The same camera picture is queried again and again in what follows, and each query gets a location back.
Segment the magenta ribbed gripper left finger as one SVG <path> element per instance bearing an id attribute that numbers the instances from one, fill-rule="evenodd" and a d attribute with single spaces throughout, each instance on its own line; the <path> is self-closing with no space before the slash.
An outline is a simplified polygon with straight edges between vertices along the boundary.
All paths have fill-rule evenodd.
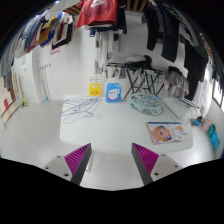
<path id="1" fill-rule="evenodd" d="M 64 157 L 71 173 L 71 182 L 79 185 L 82 181 L 84 172 L 92 154 L 91 144 L 88 143 L 72 151 Z"/>

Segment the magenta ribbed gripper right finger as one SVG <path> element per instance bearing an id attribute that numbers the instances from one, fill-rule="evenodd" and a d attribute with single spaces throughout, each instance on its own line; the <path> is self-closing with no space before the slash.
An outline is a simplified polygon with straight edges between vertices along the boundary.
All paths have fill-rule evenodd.
<path id="1" fill-rule="evenodd" d="M 148 185 L 152 183 L 153 180 L 151 172 L 159 158 L 159 155 L 137 143 L 132 144 L 131 153 L 143 184 Z"/>

